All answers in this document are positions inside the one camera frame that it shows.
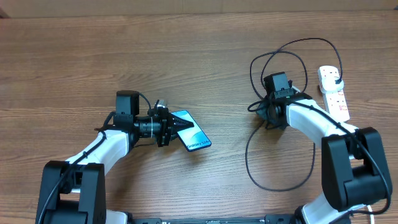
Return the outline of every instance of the white robotic arm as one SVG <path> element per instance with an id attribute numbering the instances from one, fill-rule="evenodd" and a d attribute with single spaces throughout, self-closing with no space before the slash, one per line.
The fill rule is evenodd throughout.
<path id="1" fill-rule="evenodd" d="M 328 116 L 333 118 L 335 121 L 339 121 L 338 118 L 321 109 L 317 105 L 317 102 L 315 100 L 298 100 L 297 102 L 321 110 Z M 287 123 L 291 127 L 303 132 L 317 146 L 321 146 L 323 137 L 328 137 L 332 134 L 336 134 L 339 136 L 343 136 L 346 134 L 341 129 L 336 128 L 333 123 L 327 120 L 320 113 L 317 113 L 314 110 L 310 110 L 308 108 L 304 108 L 303 106 L 295 104 L 288 105 L 286 107 L 286 118 Z M 344 122 L 340 122 L 340 124 L 351 133 L 354 133 L 355 130 L 358 129 L 355 126 L 346 124 Z M 357 210 L 363 208 L 364 206 L 365 205 L 363 204 L 359 204 L 349 208 L 348 210 Z M 302 215 L 306 224 L 330 223 L 333 220 L 336 220 L 340 216 L 344 215 L 345 213 L 346 211 L 339 212 L 338 210 L 334 209 L 329 204 L 323 192 L 313 202 L 304 205 L 302 208 Z"/>
<path id="2" fill-rule="evenodd" d="M 122 157 L 129 153 L 129 134 L 120 130 L 105 130 L 106 139 L 89 156 L 80 161 L 79 165 L 89 163 L 104 164 L 105 175 L 112 166 Z M 99 132 L 97 138 L 77 155 L 72 156 L 66 161 L 73 163 L 80 158 L 84 152 L 87 152 L 93 146 L 101 141 L 103 133 Z"/>
<path id="3" fill-rule="evenodd" d="M 105 175 L 140 138 L 156 138 L 159 147 L 167 146 L 177 138 L 178 131 L 194 127 L 193 122 L 169 113 L 166 105 L 159 101 L 155 108 L 148 102 L 148 116 L 138 117 L 139 96 L 148 102 L 136 91 L 117 92 L 116 111 L 109 114 L 102 128 L 97 129 L 97 138 L 66 161 L 46 164 L 36 224 L 133 223 L 130 213 L 106 209 Z M 60 200 L 60 194 L 69 193 L 79 193 L 79 201 Z"/>
<path id="4" fill-rule="evenodd" d="M 322 149 L 323 193 L 299 207 L 289 223 L 338 222 L 348 212 L 391 196 L 386 156 L 375 129 L 346 124 L 321 109 L 310 96 L 295 93 L 284 72 L 265 77 L 264 83 L 271 94 L 248 110 L 262 103 L 255 110 L 261 110 L 259 115 L 275 126 L 298 129 Z M 352 168 L 350 159 L 363 159 L 364 165 Z"/>

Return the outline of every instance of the blue phone screen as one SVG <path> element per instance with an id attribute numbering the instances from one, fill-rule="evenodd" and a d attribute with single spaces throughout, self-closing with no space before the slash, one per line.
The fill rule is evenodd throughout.
<path id="1" fill-rule="evenodd" d="M 189 152 L 211 146 L 211 141 L 201 130 L 199 125 L 195 122 L 188 111 L 176 111 L 172 112 L 172 114 L 184 120 L 191 121 L 194 124 L 193 128 L 188 128 L 177 133 L 181 142 L 185 145 L 185 148 Z"/>

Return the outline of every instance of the white power strip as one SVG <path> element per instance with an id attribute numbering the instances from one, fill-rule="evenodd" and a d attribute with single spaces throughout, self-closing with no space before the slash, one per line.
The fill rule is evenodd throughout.
<path id="1" fill-rule="evenodd" d="M 346 98 L 344 96 L 344 83 L 336 84 L 340 74 L 336 67 L 324 65 L 318 69 L 319 87 L 322 91 L 323 102 L 327 112 L 340 121 L 349 120 Z"/>

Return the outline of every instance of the black cable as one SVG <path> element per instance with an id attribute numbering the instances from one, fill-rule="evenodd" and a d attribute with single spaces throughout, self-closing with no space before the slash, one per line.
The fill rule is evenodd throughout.
<path id="1" fill-rule="evenodd" d="M 139 93 L 139 95 L 147 102 L 148 106 L 149 106 L 149 110 L 152 110 L 152 107 L 150 106 L 150 102 L 149 100 L 144 96 L 144 94 Z"/>
<path id="2" fill-rule="evenodd" d="M 109 113 L 109 115 L 106 117 L 105 121 L 104 121 L 104 126 L 106 127 L 108 125 L 108 123 L 111 121 L 111 119 L 113 118 L 113 115 L 115 114 L 115 111 L 112 111 Z"/>
<path id="3" fill-rule="evenodd" d="M 264 124 L 264 122 L 265 122 L 265 121 L 262 121 L 262 123 L 251 133 L 251 135 L 250 135 L 250 137 L 249 137 L 249 140 L 248 140 L 248 143 L 246 144 L 246 153 L 245 153 L 246 170 L 247 170 L 247 172 L 248 172 L 248 175 L 249 175 L 251 181 L 252 181 L 257 187 L 261 188 L 262 190 L 268 190 L 268 191 L 271 191 L 271 192 L 286 192 L 286 191 L 295 190 L 295 189 L 301 187 L 301 186 L 302 186 L 303 184 L 305 184 L 306 181 L 311 177 L 311 174 L 312 174 L 312 171 L 313 171 L 313 167 L 314 167 L 314 165 L 315 165 L 315 143 L 313 144 L 313 155 L 312 155 L 312 164 L 311 164 L 310 172 L 308 173 L 307 177 L 306 177 L 303 181 L 301 181 L 301 183 L 299 183 L 299 184 L 297 184 L 297 185 L 295 185 L 295 186 L 293 186 L 293 187 L 286 188 L 286 189 L 270 189 L 270 188 L 268 188 L 268 187 L 261 186 L 260 184 L 258 184 L 258 183 L 253 179 L 253 177 L 252 177 L 252 175 L 251 175 L 251 173 L 250 173 L 249 164 L 248 164 L 249 143 L 250 143 L 251 138 L 252 138 L 252 137 L 254 136 L 254 134 L 260 129 L 260 127 Z"/>
<path id="4" fill-rule="evenodd" d="M 342 81 L 342 79 L 343 79 L 343 64 L 341 63 L 340 54 L 338 53 L 336 47 L 335 47 L 329 40 L 326 40 L 326 39 L 323 39 L 323 38 L 318 38 L 318 37 L 311 37 L 311 38 L 304 38 L 304 39 L 299 39 L 299 40 L 290 41 L 289 43 L 284 44 L 284 45 L 282 45 L 281 47 L 279 47 L 278 50 L 274 51 L 274 53 L 268 58 L 268 61 L 267 61 L 266 64 L 264 65 L 264 68 L 262 69 L 262 72 L 261 72 L 261 83 L 262 83 L 262 85 L 263 85 L 264 88 L 265 88 L 266 86 L 265 86 L 265 84 L 264 84 L 263 81 L 262 81 L 262 77 L 263 77 L 263 75 L 264 75 L 264 70 L 266 69 L 266 67 L 267 67 L 267 65 L 268 65 L 268 63 L 269 63 L 269 61 L 270 61 L 277 53 L 279 53 L 285 46 L 287 46 L 287 45 L 289 45 L 289 44 L 293 44 L 293 43 L 299 42 L 299 41 L 303 41 L 303 40 L 322 40 L 322 41 L 327 42 L 328 44 L 330 44 L 330 45 L 333 47 L 333 49 L 334 49 L 335 52 L 336 52 L 336 55 L 337 55 L 337 58 L 338 58 L 338 62 L 339 62 L 339 64 L 340 64 L 340 78 L 339 78 L 338 80 L 336 80 L 336 84 L 339 84 L 339 83 Z"/>
<path id="5" fill-rule="evenodd" d="M 262 55 L 260 55 L 260 56 L 257 56 L 257 57 L 254 58 L 253 61 L 250 63 L 250 81 L 251 81 L 251 86 L 253 87 L 254 92 L 256 93 L 256 95 L 257 95 L 260 99 L 264 99 L 264 97 L 262 97 L 262 96 L 260 95 L 260 93 L 256 90 L 256 87 L 254 86 L 254 83 L 253 83 L 253 77 L 252 77 L 252 73 L 251 73 L 251 69 L 252 69 L 253 63 L 254 63 L 254 61 L 256 61 L 257 59 L 259 59 L 259 58 L 261 58 L 261 57 L 264 57 L 264 56 L 267 56 L 267 55 L 270 55 L 270 54 L 277 54 L 277 53 L 291 54 L 291 55 L 296 56 L 296 57 L 301 61 L 301 64 L 303 65 L 304 73 L 305 73 L 305 85 L 304 85 L 304 89 L 303 89 L 302 92 L 304 92 L 305 89 L 307 89 L 307 85 L 308 85 L 308 74 L 307 74 L 307 69 L 305 68 L 305 65 L 304 65 L 303 60 L 302 60 L 297 54 L 295 54 L 295 53 L 293 53 L 293 52 L 286 51 L 286 50 L 280 50 L 280 51 L 278 51 L 278 52 L 268 52 L 268 53 L 262 54 Z"/>
<path id="6" fill-rule="evenodd" d="M 347 216 L 347 215 L 353 215 L 353 214 L 365 214 L 365 215 L 380 215 L 383 214 L 384 212 L 386 212 L 391 204 L 391 193 L 390 190 L 388 188 L 387 185 L 387 181 L 386 178 L 384 177 L 383 173 L 380 171 L 379 166 L 376 164 L 376 162 L 374 161 L 373 157 L 370 155 L 370 153 L 368 152 L 368 150 L 363 146 L 363 144 L 356 139 L 355 135 L 353 133 L 351 133 L 350 131 L 348 131 L 346 128 L 344 128 L 339 122 L 335 121 L 333 118 L 331 118 L 330 116 L 328 116 L 326 113 L 324 113 L 323 111 L 313 107 L 313 106 L 309 106 L 309 105 L 305 105 L 303 103 L 299 103 L 296 102 L 294 100 L 290 100 L 290 99 L 283 99 L 282 100 L 278 100 L 278 99 L 274 99 L 273 101 L 278 101 L 278 102 L 284 102 L 284 103 L 288 103 L 288 104 L 295 104 L 298 106 L 303 106 L 304 108 L 308 108 L 310 110 L 314 110 L 315 112 L 319 113 L 320 115 L 322 115 L 324 118 L 326 118 L 328 121 L 330 121 L 332 124 L 334 124 L 337 128 L 341 129 L 342 131 L 344 131 L 354 142 L 355 144 L 357 144 L 359 146 L 359 148 L 362 150 L 362 153 L 365 155 L 366 159 L 369 160 L 372 165 L 374 166 L 374 168 L 376 168 L 377 173 L 379 173 L 380 178 L 383 181 L 384 184 L 384 188 L 386 190 L 386 205 L 384 206 L 384 208 L 380 209 L 379 211 L 374 211 L 374 212 L 369 212 L 369 211 L 362 211 L 362 210 L 355 210 L 355 211 L 347 211 L 346 214 L 344 214 L 343 216 Z"/>
<path id="7" fill-rule="evenodd" d="M 267 110 L 267 108 L 266 108 L 265 106 L 263 106 L 263 107 L 258 107 L 258 108 L 254 109 L 254 110 L 252 110 L 251 108 L 252 108 L 253 106 L 256 106 L 257 104 L 260 104 L 260 103 L 264 102 L 265 100 L 268 100 L 268 101 L 269 101 L 269 106 L 270 106 L 270 105 L 272 104 L 272 102 L 271 102 L 270 99 L 271 99 L 274 95 L 275 95 L 275 92 L 272 92 L 272 93 L 270 93 L 269 96 L 266 96 L 264 99 L 259 100 L 259 101 L 257 101 L 257 102 L 254 102 L 254 103 L 250 104 L 250 105 L 248 106 L 248 112 L 256 112 L 256 111 L 263 110 L 263 109 L 266 109 L 266 110 Z"/>
<path id="8" fill-rule="evenodd" d="M 66 171 L 61 175 L 61 177 L 59 178 L 58 182 L 54 185 L 54 188 L 52 189 L 52 191 L 50 192 L 49 197 L 47 198 L 47 200 L 44 203 L 42 212 L 40 213 L 40 217 L 39 217 L 39 221 L 37 222 L 38 224 L 42 224 L 44 221 L 44 214 L 45 211 L 47 210 L 47 206 L 50 203 L 51 198 L 53 197 L 54 193 L 57 191 L 59 185 L 64 181 L 64 179 L 67 177 L 67 175 L 69 174 L 69 172 L 75 168 L 75 165 L 78 164 L 80 161 L 82 161 L 84 158 L 86 158 L 88 155 L 90 155 L 95 149 L 97 149 L 106 139 L 106 134 L 104 131 L 100 131 L 100 133 L 102 133 L 102 138 L 101 140 L 95 144 L 95 146 L 93 146 L 91 149 L 89 149 L 87 152 L 83 152 L 83 155 L 81 155 L 77 160 L 75 160 L 71 165 L 69 165 L 69 167 L 66 169 Z"/>

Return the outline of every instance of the smartphone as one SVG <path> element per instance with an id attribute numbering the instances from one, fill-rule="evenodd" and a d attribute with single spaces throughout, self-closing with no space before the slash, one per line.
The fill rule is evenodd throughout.
<path id="1" fill-rule="evenodd" d="M 193 128 L 188 128 L 177 132 L 178 137 L 188 152 L 193 152 L 211 146 L 210 139 L 201 130 L 199 125 L 195 122 L 188 111 L 176 111 L 171 112 L 171 114 L 181 119 L 193 122 Z"/>

